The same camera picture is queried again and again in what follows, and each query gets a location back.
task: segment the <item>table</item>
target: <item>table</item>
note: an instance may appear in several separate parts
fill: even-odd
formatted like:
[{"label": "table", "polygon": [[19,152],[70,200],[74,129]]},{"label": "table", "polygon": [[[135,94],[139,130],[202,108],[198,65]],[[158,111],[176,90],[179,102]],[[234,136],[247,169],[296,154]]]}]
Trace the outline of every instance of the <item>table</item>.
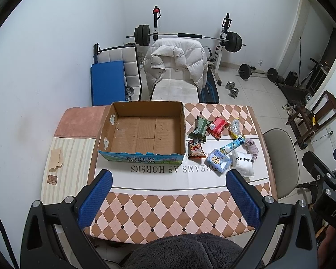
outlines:
[{"label": "table", "polygon": [[[227,191],[225,175],[206,166],[202,159],[193,161],[186,157],[180,166],[158,166],[109,162],[99,155],[99,137],[109,109],[109,106],[94,106],[70,108],[65,112],[50,147],[62,149],[63,165],[49,169],[49,153],[41,188],[44,204],[76,196],[101,169],[108,169],[113,175],[113,187],[92,225],[85,228],[93,237],[147,243],[174,234],[211,232],[229,237],[253,229],[247,226]],[[251,107],[186,103],[184,112],[186,142],[198,115],[209,120],[219,116],[228,122],[238,117],[240,131],[259,148],[253,164],[255,177],[248,181],[262,195],[277,198],[270,158]],[[210,153],[230,141],[227,129],[220,141],[207,133],[203,150]]]},{"label": "table", "polygon": [[[193,130],[198,115],[209,120],[220,116],[229,122],[239,118],[240,131],[254,139],[260,151],[250,183],[263,196],[276,198],[270,158],[251,107],[187,103],[184,112],[186,135]],[[210,153],[230,141],[225,129],[220,141],[208,135],[203,150]],[[238,150],[246,152],[243,146]],[[229,237],[253,229],[228,192],[225,175],[206,166],[204,159],[190,160],[186,156],[180,166],[157,166],[109,162],[99,155],[95,175],[101,169],[112,172],[114,184],[89,229],[92,237],[147,243],[177,234],[210,232]]]}]

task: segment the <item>white sneaker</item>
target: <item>white sneaker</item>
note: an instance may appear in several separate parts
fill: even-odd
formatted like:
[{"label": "white sneaker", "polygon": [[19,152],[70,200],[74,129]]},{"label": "white sneaker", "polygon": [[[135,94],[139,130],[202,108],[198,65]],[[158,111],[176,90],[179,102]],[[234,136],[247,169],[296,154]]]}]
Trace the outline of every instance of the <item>white sneaker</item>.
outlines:
[{"label": "white sneaker", "polygon": [[287,111],[287,114],[288,114],[289,116],[294,115],[295,113],[296,113],[296,111],[295,111],[294,108],[291,108],[291,109],[289,109],[289,110]]},{"label": "white sneaker", "polygon": [[282,109],[290,110],[290,109],[292,109],[292,106],[289,103],[286,103],[284,106],[282,106]]}]

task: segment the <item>cardboard box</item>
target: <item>cardboard box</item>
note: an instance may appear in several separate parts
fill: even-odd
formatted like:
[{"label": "cardboard box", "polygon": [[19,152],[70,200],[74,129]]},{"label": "cardboard box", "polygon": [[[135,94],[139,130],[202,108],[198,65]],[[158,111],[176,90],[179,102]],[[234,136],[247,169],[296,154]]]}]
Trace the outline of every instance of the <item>cardboard box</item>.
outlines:
[{"label": "cardboard box", "polygon": [[181,164],[185,155],[182,102],[114,102],[103,124],[99,153],[109,161]]}]

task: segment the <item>white cushioned chair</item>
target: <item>white cushioned chair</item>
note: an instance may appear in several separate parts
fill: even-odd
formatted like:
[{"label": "white cushioned chair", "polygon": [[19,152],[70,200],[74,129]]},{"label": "white cushioned chair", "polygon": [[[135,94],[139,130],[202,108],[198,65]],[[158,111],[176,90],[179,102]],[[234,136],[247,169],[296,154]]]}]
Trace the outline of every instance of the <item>white cushioned chair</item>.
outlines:
[{"label": "white cushioned chair", "polygon": [[294,144],[285,130],[273,128],[263,134],[273,167],[278,199],[295,189],[299,176],[299,162]]},{"label": "white cushioned chair", "polygon": [[177,68],[174,57],[164,56],[163,62],[167,70],[162,80],[153,87],[151,100],[199,103],[198,89],[190,79],[189,71],[186,68]]},{"label": "white cushioned chair", "polygon": [[137,57],[137,47],[135,45],[102,49],[99,50],[97,57],[99,63],[123,61],[124,83],[134,90],[132,101],[141,100],[142,81]]}]

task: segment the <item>gray chair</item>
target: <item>gray chair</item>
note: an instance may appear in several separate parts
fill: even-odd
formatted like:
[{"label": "gray chair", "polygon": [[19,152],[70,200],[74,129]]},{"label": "gray chair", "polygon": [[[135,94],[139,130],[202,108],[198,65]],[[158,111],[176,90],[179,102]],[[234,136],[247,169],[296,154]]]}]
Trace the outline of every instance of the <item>gray chair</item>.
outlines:
[{"label": "gray chair", "polygon": [[278,199],[289,195],[300,176],[294,144],[285,130],[273,128],[263,134],[273,167]]}]

